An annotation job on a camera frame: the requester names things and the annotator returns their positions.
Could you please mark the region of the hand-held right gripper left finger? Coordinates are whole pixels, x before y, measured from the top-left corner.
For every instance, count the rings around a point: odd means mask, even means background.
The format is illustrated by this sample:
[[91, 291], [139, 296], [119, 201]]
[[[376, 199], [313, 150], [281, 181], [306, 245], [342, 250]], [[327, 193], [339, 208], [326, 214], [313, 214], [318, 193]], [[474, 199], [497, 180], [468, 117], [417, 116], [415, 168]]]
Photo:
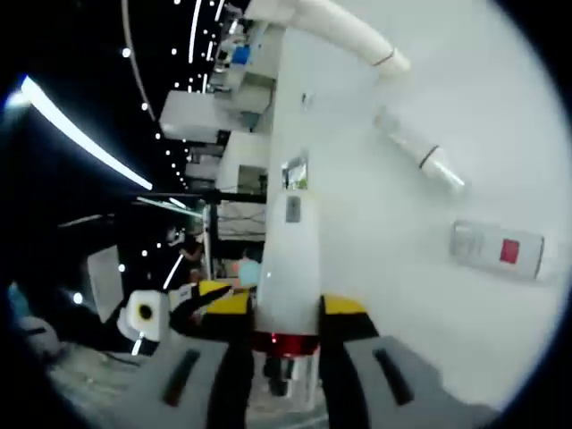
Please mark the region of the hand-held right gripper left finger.
[[113, 428], [242, 428], [254, 374], [247, 293], [208, 305], [206, 335], [168, 337], [111, 407]]

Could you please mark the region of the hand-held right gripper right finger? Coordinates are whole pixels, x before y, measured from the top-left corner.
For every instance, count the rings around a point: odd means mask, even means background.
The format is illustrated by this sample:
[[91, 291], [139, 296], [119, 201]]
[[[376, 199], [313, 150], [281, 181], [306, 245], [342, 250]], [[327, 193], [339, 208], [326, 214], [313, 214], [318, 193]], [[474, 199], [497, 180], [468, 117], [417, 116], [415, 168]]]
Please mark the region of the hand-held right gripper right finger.
[[381, 335], [353, 299], [321, 297], [319, 336], [332, 428], [487, 428], [496, 417], [492, 408], [446, 391], [435, 366]]

